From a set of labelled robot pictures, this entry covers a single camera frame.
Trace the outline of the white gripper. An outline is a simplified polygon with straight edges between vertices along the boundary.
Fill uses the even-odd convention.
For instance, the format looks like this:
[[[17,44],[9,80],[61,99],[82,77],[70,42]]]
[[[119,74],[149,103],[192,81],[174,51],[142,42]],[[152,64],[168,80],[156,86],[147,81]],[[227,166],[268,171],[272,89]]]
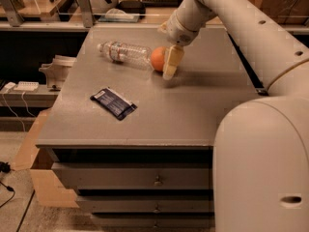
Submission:
[[[185,12],[183,9],[176,9],[169,19],[161,23],[157,31],[166,34],[167,40],[172,45],[165,50],[163,78],[171,80],[177,67],[184,56],[183,46],[187,46],[197,37],[201,28],[199,16]]]

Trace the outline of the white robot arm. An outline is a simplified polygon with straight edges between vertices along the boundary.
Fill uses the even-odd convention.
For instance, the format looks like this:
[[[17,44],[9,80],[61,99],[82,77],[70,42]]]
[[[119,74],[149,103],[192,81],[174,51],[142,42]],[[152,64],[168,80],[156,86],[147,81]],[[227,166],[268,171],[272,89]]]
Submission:
[[[161,27],[171,43],[165,79],[214,16],[267,91],[216,132],[215,232],[309,232],[309,49],[248,0],[183,0]]]

